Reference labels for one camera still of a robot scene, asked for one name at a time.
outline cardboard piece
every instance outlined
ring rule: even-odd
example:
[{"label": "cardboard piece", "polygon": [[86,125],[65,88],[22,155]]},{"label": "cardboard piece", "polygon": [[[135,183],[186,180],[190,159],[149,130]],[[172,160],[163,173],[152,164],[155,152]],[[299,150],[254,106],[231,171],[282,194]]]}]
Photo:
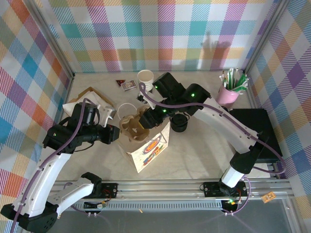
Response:
[{"label": "cardboard piece", "polygon": [[104,96],[103,94],[101,94],[99,91],[97,91],[96,89],[94,89],[93,87],[88,87],[87,89],[85,89],[83,92],[81,92],[77,98],[74,98],[74,99],[71,99],[70,101],[68,101],[68,103],[73,103],[73,102],[76,102],[79,98],[81,98],[83,95],[85,95],[86,92],[88,91],[94,91],[97,95],[99,95],[99,97],[101,97],[106,103],[109,103],[112,107],[113,104],[112,102],[106,97]]},{"label": "cardboard piece", "polygon": [[117,140],[124,157],[133,164],[140,173],[169,145],[171,122],[166,119],[160,126],[150,129],[148,138],[143,142],[133,142],[120,134]]}]

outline colorful plaid wall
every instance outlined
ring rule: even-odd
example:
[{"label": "colorful plaid wall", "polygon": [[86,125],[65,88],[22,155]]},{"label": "colorful plaid wall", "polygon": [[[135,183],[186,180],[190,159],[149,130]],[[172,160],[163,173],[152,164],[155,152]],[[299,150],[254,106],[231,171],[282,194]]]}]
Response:
[{"label": "colorful plaid wall", "polygon": [[242,67],[278,0],[36,2],[73,69],[98,72]]},{"label": "colorful plaid wall", "polygon": [[311,1],[292,0],[250,72],[286,158],[300,212],[311,232]]},{"label": "colorful plaid wall", "polygon": [[[0,208],[24,188],[69,79],[21,0],[0,0]],[[12,222],[0,215],[0,232]]]}]

